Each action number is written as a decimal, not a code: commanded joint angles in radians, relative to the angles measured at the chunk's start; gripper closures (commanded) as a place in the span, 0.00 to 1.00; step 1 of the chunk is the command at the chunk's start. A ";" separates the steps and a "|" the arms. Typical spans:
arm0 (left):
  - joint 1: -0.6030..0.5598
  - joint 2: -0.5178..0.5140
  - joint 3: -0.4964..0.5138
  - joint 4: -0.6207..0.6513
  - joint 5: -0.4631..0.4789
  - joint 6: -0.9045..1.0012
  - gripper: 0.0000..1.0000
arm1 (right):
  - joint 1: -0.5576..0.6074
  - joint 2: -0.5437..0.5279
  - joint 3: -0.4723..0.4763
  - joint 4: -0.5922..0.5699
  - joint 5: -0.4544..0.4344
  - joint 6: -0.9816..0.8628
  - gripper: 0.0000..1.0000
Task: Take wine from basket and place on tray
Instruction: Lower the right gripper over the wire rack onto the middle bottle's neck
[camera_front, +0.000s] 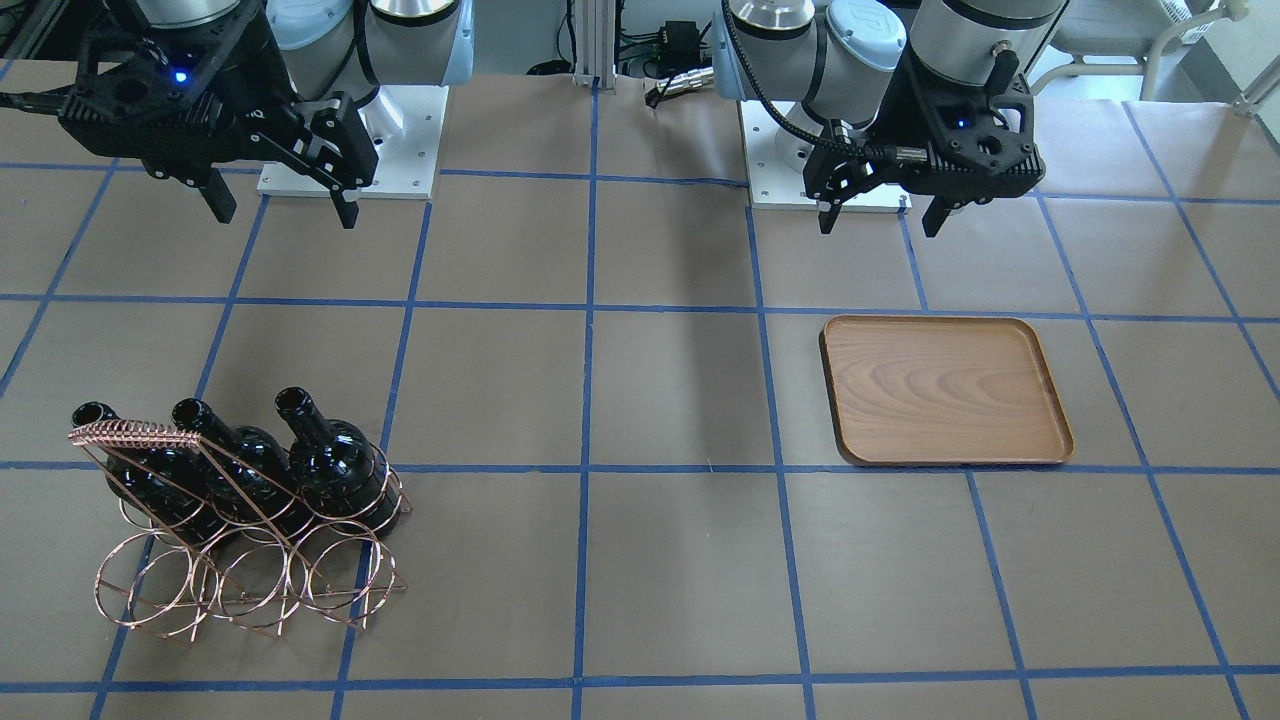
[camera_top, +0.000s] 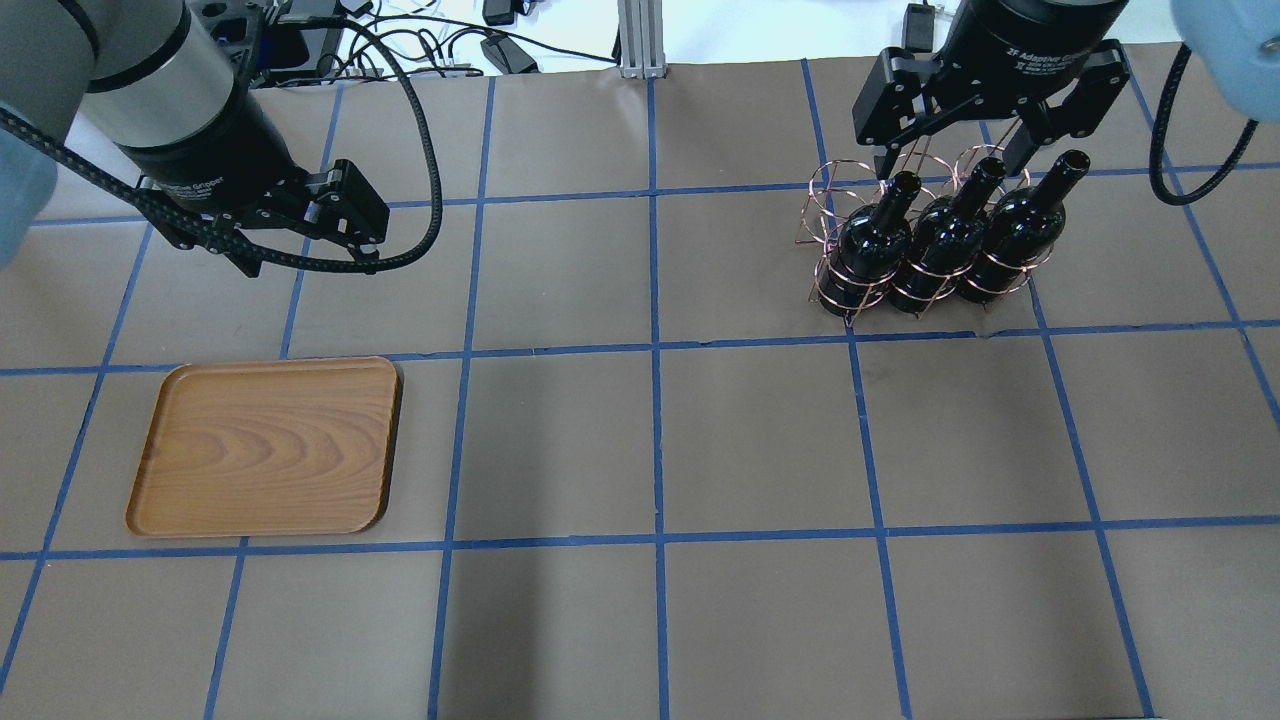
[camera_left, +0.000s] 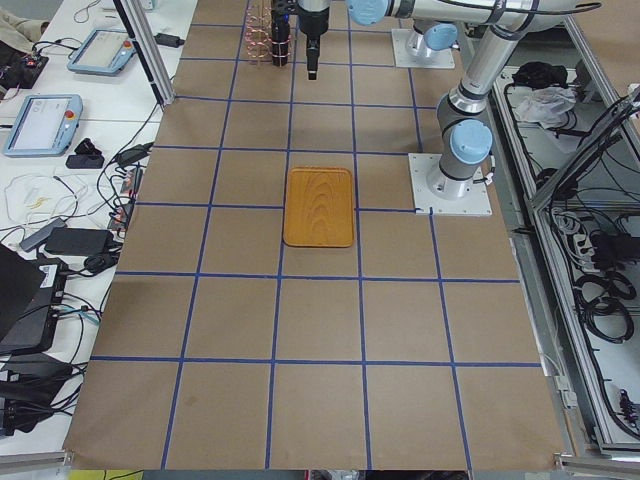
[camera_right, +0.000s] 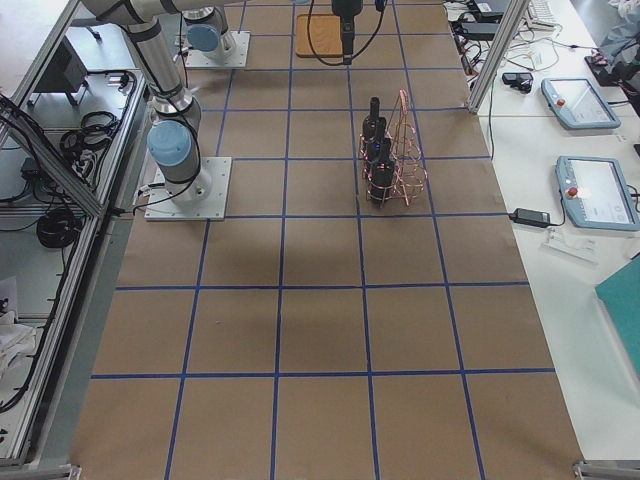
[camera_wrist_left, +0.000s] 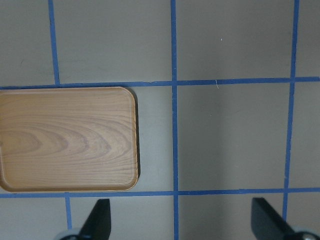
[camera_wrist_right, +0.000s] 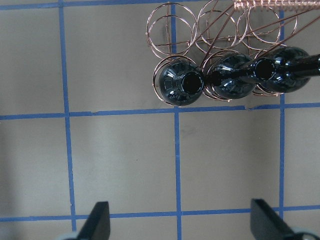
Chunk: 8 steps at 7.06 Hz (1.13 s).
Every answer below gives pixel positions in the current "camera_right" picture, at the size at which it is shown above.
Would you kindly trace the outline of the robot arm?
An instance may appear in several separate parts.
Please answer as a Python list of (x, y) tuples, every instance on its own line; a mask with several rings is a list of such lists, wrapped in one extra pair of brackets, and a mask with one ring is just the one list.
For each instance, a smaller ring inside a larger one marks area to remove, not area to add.
[(197, 129), (201, 110), (187, 92), (172, 60), (157, 16), (201, 8), (203, 1), (86, 1), (95, 17), (118, 26), (136, 66), (152, 92), (154, 124), (147, 135), (147, 148), (160, 168), (167, 201), (186, 206), (208, 188), (200, 175), (201, 159)]
[[(306, 14), (296, 18), (295, 53), (327, 66), (350, 65), (362, 51), (355, 48), (355, 19), (361, 1), (333, 1), (329, 14), (315, 14), (311, 2)], [(243, 69), (250, 43), (248, 31), (232, 30), (225, 10), (207, 7), (181, 15), (184, 30), (178, 36), (179, 57), (195, 69)]]

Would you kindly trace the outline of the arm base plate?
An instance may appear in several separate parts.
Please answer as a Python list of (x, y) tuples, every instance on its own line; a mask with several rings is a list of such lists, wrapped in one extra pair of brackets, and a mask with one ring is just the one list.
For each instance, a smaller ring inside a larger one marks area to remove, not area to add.
[(185, 186), (165, 185), (164, 175), (157, 167), (154, 182), (161, 186), (151, 191), (144, 218), (147, 221), (223, 221), (231, 170), (231, 157), (203, 157), (199, 175), (184, 190)]
[(186, 67), (191, 69), (244, 69), (248, 59), (249, 31), (228, 30), (220, 34), (208, 25), (192, 26)]

